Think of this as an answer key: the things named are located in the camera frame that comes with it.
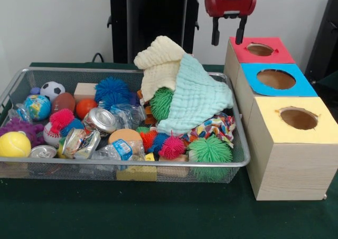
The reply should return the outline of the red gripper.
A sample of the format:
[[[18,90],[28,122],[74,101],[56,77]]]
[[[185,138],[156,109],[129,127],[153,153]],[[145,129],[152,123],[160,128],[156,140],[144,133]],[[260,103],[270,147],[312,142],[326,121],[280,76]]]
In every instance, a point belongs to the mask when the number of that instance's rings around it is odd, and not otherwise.
[[[219,45],[219,18],[225,19],[241,18],[239,27],[236,32],[236,45],[243,42],[247,16],[251,15],[256,7],[257,0],[204,0],[205,9],[212,18],[212,45]]]

